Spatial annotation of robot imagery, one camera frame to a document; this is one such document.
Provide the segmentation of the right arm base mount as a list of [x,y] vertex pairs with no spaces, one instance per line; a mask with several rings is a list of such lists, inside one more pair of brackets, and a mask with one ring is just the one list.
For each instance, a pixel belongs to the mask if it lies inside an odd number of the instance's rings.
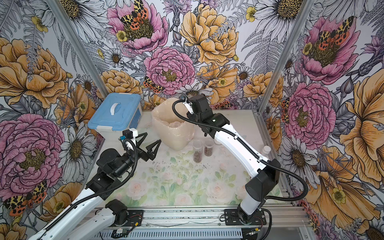
[[224,209],[222,220],[226,226],[264,226],[267,224],[263,211],[256,210],[252,215],[247,215],[239,209]]

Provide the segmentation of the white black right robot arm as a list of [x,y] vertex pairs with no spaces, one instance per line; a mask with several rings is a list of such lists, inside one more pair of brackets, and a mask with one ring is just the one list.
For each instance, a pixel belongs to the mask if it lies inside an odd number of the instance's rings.
[[187,116],[196,122],[205,135],[226,147],[251,177],[245,184],[246,196],[238,206],[239,218],[247,224],[256,212],[261,211],[268,194],[278,185],[280,163],[277,160],[270,161],[256,151],[224,115],[213,113],[206,96],[197,95],[190,99]]

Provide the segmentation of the open clear jar dried tea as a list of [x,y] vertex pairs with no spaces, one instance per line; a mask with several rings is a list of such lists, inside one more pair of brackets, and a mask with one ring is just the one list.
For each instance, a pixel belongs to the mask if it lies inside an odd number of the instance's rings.
[[195,163],[200,163],[203,159],[203,143],[199,140],[194,140],[193,142],[193,160]]

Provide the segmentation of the blue lidded storage box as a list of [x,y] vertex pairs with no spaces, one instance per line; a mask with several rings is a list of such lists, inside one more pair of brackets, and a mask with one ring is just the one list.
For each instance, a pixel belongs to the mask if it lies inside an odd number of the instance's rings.
[[117,141],[123,131],[136,129],[142,118],[141,96],[129,93],[110,93],[88,122],[105,140]]

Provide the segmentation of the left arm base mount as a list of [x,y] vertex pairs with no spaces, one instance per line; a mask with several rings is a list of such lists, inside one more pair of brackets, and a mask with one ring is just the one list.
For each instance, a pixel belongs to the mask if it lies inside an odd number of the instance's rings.
[[123,210],[112,213],[112,224],[110,227],[133,228],[140,227],[143,220],[143,210]]

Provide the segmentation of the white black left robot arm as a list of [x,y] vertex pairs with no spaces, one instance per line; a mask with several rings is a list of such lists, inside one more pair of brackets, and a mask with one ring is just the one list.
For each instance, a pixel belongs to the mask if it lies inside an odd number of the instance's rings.
[[136,130],[123,131],[119,141],[124,149],[120,154],[116,149],[105,149],[96,164],[96,174],[86,183],[86,187],[58,216],[42,230],[31,236],[32,240],[89,240],[110,226],[124,226],[132,220],[127,206],[119,200],[106,204],[95,216],[82,223],[82,220],[104,202],[115,190],[126,184],[134,175],[139,160],[154,160],[162,143],[157,140],[145,150],[140,148],[147,133]]

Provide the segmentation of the small white capped bottle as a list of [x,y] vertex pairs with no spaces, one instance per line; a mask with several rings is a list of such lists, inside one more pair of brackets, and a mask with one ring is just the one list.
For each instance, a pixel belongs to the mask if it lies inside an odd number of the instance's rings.
[[265,156],[266,158],[269,158],[269,154],[270,154],[271,150],[272,150],[271,147],[264,146],[262,148],[262,155]]

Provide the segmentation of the bin with pink bag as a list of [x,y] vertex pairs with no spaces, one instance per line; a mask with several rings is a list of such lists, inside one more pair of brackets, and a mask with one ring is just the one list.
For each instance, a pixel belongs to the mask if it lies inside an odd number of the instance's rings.
[[182,150],[193,139],[195,126],[175,115],[170,98],[152,110],[152,124],[162,143],[175,151]]

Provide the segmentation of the aluminium front rail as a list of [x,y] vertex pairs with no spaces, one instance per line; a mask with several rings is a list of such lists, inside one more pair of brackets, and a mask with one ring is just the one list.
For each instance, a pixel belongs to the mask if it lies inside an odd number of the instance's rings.
[[236,209],[146,208],[129,209],[129,220],[114,225],[105,210],[83,221],[66,240],[314,240],[307,215],[299,207],[268,206],[248,224]]

